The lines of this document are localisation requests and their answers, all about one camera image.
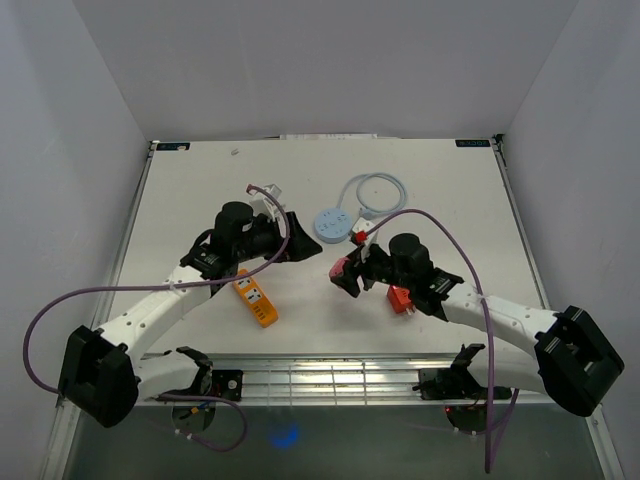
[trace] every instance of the metal grate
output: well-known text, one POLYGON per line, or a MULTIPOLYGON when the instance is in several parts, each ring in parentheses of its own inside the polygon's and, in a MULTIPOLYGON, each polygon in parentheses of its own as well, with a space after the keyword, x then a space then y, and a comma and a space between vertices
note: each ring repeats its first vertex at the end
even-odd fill
MULTIPOLYGON (((427 402, 420 398, 419 392, 413 391, 418 384, 418 371, 447 368, 453 357, 212 360, 216 369, 240 369, 244 372, 243 406, 371 406, 424 405, 427 402)), ((526 397, 522 399, 525 402, 534 399, 536 403, 549 401, 547 397, 533 393, 526 397)))

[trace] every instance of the glass panel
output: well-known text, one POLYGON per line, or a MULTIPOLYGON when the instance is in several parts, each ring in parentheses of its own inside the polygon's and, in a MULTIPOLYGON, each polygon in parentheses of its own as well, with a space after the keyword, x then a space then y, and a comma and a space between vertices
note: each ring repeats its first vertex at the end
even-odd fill
MULTIPOLYGON (((223 454, 154 428, 151 422, 171 428, 170 407, 138 407, 112 429, 83 415, 66 478, 487 478, 483 438, 411 426, 451 428, 441 406, 245 411, 246 442, 223 454)), ((237 414, 221 407, 205 437, 224 444, 239 431, 237 414)), ((585 420, 555 405, 533 404, 517 406, 491 478, 583 480, 603 474, 585 420)))

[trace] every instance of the red component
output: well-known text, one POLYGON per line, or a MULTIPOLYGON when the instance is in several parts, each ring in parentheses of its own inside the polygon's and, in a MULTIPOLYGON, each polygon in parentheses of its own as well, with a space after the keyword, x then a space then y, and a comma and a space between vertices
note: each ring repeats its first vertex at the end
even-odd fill
POLYGON ((356 245, 360 245, 364 243, 366 239, 367 239, 367 232, 356 232, 356 235, 355 235, 356 245))
POLYGON ((407 310, 413 310, 413 302, 409 300, 409 290, 406 288, 394 287, 391 285, 387 290, 387 298, 391 302, 393 311, 396 313, 404 313, 407 310))
POLYGON ((344 273, 344 264, 347 263, 349 259, 347 257, 342 257, 339 259, 331 270, 329 270, 329 278, 339 277, 344 273))

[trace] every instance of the round power strip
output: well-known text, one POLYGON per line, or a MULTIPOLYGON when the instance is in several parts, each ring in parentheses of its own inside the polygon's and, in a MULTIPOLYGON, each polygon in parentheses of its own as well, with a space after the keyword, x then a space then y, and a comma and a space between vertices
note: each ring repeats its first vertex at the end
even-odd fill
POLYGON ((352 226, 351 215, 335 207, 321 211, 313 221, 316 235, 325 243, 340 243, 349 236, 352 226))

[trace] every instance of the white tabletop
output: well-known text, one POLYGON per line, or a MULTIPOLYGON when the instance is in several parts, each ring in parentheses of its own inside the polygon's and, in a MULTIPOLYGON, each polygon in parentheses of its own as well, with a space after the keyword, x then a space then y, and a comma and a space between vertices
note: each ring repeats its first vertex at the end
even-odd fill
MULTIPOLYGON (((287 210, 313 236, 314 216, 335 206, 354 175, 384 171, 408 190, 409 207, 428 210, 458 239, 487 293, 540 306, 534 278, 491 148, 457 148, 453 140, 264 140, 193 142, 188 151, 154 154, 119 283, 158 283, 195 237, 213 226, 221 206, 248 201, 248 183, 276 183, 287 210)), ((393 205, 395 188, 373 179, 364 195, 374 206, 393 205)), ((343 207, 356 217, 355 186, 343 207)), ((425 218, 402 216, 379 236, 413 232, 436 266, 470 279, 457 252, 425 218)), ((484 333, 422 314, 396 315, 376 285, 351 298, 332 285, 328 271, 353 249, 323 244, 324 252, 299 264, 274 265, 256 280, 280 319, 263 329, 231 287, 189 313, 151 349, 188 345, 206 353, 409 354, 452 353, 462 343, 486 342, 484 333)), ((262 260, 243 266, 251 269, 262 260)), ((111 318, 144 296, 115 296, 111 318)), ((497 342, 498 349, 510 348, 497 342)))

